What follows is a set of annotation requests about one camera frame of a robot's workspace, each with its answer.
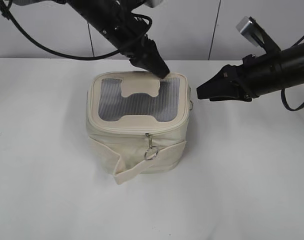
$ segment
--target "white tabletop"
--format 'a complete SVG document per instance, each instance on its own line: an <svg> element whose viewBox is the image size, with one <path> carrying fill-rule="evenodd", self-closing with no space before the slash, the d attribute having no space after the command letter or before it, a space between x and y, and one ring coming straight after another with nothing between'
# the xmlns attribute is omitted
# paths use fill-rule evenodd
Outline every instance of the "white tabletop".
<svg viewBox="0 0 304 240"><path fill-rule="evenodd" d="M86 93L130 63L0 59L0 240L304 240L304 110L197 100L228 63L168 61L193 92L182 162L118 186L88 147Z"/></svg>

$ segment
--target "beige bag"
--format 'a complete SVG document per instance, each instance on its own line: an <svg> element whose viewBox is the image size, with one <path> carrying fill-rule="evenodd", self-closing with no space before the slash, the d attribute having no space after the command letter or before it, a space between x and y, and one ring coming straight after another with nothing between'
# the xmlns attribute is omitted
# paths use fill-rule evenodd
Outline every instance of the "beige bag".
<svg viewBox="0 0 304 240"><path fill-rule="evenodd" d="M118 184L177 166L186 145L190 92L177 73L160 80L148 72L111 72L94 80L86 129L102 167Z"/></svg>

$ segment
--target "canvas bag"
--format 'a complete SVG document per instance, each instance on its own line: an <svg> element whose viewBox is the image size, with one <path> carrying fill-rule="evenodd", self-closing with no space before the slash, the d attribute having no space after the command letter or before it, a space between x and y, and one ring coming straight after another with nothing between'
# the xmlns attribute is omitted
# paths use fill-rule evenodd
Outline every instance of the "canvas bag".
<svg viewBox="0 0 304 240"><path fill-rule="evenodd" d="M193 105L185 76L149 72L98 76L87 96L86 130L103 169L117 184L175 168Z"/></svg>

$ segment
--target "metal clasp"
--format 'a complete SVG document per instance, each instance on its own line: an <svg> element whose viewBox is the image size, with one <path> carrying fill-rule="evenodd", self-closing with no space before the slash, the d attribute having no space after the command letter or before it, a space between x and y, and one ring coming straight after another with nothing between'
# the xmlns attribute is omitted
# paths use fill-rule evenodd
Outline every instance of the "metal clasp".
<svg viewBox="0 0 304 240"><path fill-rule="evenodd" d="M151 134L146 133L145 136L148 138L148 150L146 150L144 154L144 159L146 161L151 161L156 159L160 150L159 147L153 146L153 136Z"/></svg>

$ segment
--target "black cable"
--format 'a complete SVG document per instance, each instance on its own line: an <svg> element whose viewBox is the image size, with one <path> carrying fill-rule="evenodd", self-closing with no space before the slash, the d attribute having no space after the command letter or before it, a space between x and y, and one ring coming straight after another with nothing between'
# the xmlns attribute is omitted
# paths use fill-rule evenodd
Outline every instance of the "black cable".
<svg viewBox="0 0 304 240"><path fill-rule="evenodd" d="M294 43L292 47L299 45L303 40L304 40L304 35L296 43Z"/></svg>
<svg viewBox="0 0 304 240"><path fill-rule="evenodd" d="M222 2L222 0L220 0L219 3L218 3L217 14L216 14L216 19L215 19L215 25L214 25L214 29L213 29L213 35L212 35L212 40L211 40L211 45L210 45L210 50L208 52L208 58L207 58L207 60L210 60L210 58L211 58L212 47L213 47L213 44L214 44L214 38L216 36L216 30L217 30L217 25L218 25L218 20L219 20L219 14L220 14L220 9L221 9L221 2Z"/></svg>
<svg viewBox="0 0 304 240"><path fill-rule="evenodd" d="M8 0L7 10L10 10L12 4L13 4L13 0Z"/></svg>
<svg viewBox="0 0 304 240"><path fill-rule="evenodd" d="M296 112L296 111L299 111L301 109L304 109L304 102L296 109L293 109L289 106L288 101L287 101L287 97L286 97L286 90L285 89L283 89L281 91L281 99L282 99L282 103L283 103L284 107L291 112Z"/></svg>
<svg viewBox="0 0 304 240"><path fill-rule="evenodd" d="M292 47L299 45L303 40L304 40L304 35ZM295 109L293 109L289 106L285 89L281 90L281 100L282 100L284 107L291 112L296 112L301 109L304 109L304 102L298 108L295 108Z"/></svg>
<svg viewBox="0 0 304 240"><path fill-rule="evenodd" d="M90 23L89 22L87 22L87 30L88 30L88 36L90 37L92 54L93 54L93 57L95 57L96 55L94 54L93 41L92 41L92 35L91 35Z"/></svg>
<svg viewBox="0 0 304 240"><path fill-rule="evenodd" d="M110 52L108 54L105 54L105 55L101 55L101 56L95 56L95 57L80 57L80 56L73 56L73 55L67 55L67 54L64 54L64 53L60 53L60 52L57 52L57 51L54 51L52 49L49 49L47 48L46 46L40 44L39 42L37 42L36 40L34 40L22 27L21 25L17 22L17 20L14 18L14 16L11 14L11 12L8 10L6 4L4 3L3 0L0 0L0 10L2 12L2 15L11 20L12 23L15 25L15 27L31 42L33 43L34 45L36 45L37 47L39 47L40 49L50 53L50 54L53 54L53 55L56 55L56 56L59 56L59 57L62 57L62 58L66 58L66 59L74 59L74 60L79 60L79 61L96 61L96 60L102 60L102 59L106 59L106 58L109 58L109 57L112 57L116 54L119 54L121 52L122 49L125 49L131 45L133 45L134 43L136 43L138 40L140 40L142 37L145 36L145 34L150 30L151 26L152 26L152 19L148 16L145 16L145 15L141 15L141 14L135 14L133 13L133 15L137 18L141 18L141 19L145 19L148 21L148 26L146 28L146 30L141 33L136 39L134 40L131 40L129 41L128 43L126 43L124 46L120 47L118 50L115 50L113 52Z"/></svg>

